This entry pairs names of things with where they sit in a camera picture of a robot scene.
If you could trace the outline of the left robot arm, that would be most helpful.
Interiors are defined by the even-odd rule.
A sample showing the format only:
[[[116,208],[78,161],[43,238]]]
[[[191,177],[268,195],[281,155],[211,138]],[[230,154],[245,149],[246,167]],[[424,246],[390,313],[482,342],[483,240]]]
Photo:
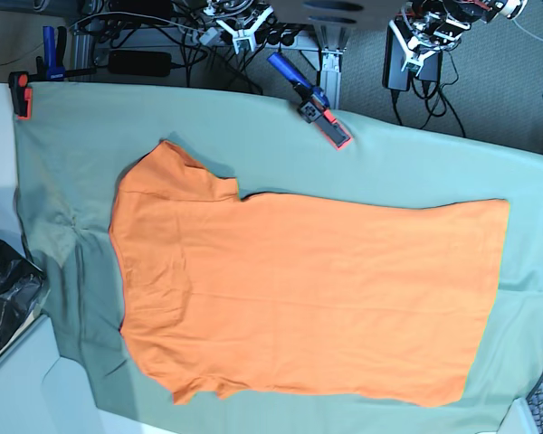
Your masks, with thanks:
[[[426,60],[456,48],[473,23],[487,24],[499,15],[511,20],[526,4],[520,0],[405,2],[388,24],[402,50],[401,70],[419,75]]]

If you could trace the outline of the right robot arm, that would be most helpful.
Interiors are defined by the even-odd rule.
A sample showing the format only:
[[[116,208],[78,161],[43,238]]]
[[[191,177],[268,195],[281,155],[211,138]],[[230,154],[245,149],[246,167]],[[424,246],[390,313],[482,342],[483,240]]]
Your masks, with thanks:
[[[273,7],[264,1],[206,1],[198,12],[235,54],[255,52],[258,34],[277,23]]]

